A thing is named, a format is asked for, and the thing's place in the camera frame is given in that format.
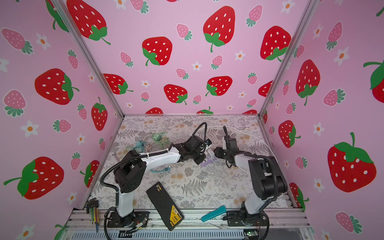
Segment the white charger plug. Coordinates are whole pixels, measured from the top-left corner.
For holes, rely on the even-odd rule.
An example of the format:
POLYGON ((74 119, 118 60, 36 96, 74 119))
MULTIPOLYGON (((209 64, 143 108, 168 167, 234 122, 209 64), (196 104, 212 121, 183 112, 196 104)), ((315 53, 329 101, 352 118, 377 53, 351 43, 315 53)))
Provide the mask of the white charger plug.
POLYGON ((211 150, 211 149, 208 149, 206 151, 206 155, 209 159, 213 160, 215 158, 215 153, 211 150))

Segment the purple power strip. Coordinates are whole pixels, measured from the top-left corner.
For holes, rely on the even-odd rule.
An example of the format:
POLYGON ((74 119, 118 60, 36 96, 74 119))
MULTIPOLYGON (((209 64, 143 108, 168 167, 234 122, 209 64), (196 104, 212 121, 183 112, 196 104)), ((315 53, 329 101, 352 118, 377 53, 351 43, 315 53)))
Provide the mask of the purple power strip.
POLYGON ((215 164, 216 162, 218 161, 217 157, 215 156, 215 158, 213 160, 209 159, 206 155, 206 158, 204 159, 204 161, 200 164, 201 167, 207 167, 209 164, 215 164))

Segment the green plug adapter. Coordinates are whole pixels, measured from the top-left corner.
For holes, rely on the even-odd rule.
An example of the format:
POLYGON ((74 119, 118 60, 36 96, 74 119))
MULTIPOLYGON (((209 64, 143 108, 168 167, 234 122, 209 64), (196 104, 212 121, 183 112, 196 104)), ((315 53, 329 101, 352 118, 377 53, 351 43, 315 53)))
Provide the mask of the green plug adapter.
POLYGON ((152 139, 155 143, 162 143, 163 142, 163 134, 155 133, 155 134, 153 134, 152 139))

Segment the teal plug adapter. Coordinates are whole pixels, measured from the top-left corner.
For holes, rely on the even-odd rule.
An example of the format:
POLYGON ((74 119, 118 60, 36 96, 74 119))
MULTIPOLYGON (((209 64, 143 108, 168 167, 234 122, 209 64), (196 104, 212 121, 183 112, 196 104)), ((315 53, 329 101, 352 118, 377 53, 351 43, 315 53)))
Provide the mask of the teal plug adapter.
POLYGON ((138 141, 135 143, 134 150, 136 150, 138 153, 144 152, 145 148, 146 148, 146 142, 145 141, 138 141))

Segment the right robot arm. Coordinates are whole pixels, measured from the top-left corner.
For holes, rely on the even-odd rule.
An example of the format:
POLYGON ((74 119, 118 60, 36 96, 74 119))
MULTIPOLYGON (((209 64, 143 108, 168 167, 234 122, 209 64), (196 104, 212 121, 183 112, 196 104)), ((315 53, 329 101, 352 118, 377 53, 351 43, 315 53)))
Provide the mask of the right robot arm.
POLYGON ((245 225, 253 225, 262 219, 264 209, 288 191, 275 157, 240 151, 236 139, 228 136, 224 137, 224 147, 217 147, 214 153, 218 159, 226 161, 228 168, 242 168, 251 176, 253 192, 237 214, 245 225))

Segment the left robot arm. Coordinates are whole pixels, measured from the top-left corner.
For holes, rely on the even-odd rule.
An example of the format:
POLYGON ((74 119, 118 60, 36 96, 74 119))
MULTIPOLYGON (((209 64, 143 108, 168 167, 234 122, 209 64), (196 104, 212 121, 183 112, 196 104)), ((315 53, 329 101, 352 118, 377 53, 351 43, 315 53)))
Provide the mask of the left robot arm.
POLYGON ((128 153, 120 162, 106 170, 100 184, 116 192, 116 212, 124 218, 134 211, 134 191, 140 186, 146 172, 188 160, 199 165, 206 158, 205 151, 212 145, 209 139, 194 135, 180 144, 171 144, 169 148, 151 153, 128 153))

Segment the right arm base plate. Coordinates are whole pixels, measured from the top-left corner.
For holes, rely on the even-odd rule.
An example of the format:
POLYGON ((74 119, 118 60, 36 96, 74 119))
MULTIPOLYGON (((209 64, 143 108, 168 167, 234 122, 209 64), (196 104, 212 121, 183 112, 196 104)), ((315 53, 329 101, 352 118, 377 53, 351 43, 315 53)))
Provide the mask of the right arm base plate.
POLYGON ((264 212, 250 215, 245 211, 227 211, 223 221, 227 221, 230 227, 266 227, 269 225, 269 218, 264 212))

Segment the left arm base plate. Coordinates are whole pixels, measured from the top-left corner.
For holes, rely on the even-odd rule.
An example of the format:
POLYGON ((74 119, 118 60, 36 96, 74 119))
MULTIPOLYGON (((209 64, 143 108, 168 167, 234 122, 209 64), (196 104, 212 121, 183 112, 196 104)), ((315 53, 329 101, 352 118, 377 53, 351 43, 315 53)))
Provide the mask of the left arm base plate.
POLYGON ((131 214, 120 217, 116 211, 112 211, 108 214, 107 227, 108 228, 133 228, 136 225, 140 225, 140 228, 145 228, 149 220, 150 212, 135 212, 131 214))

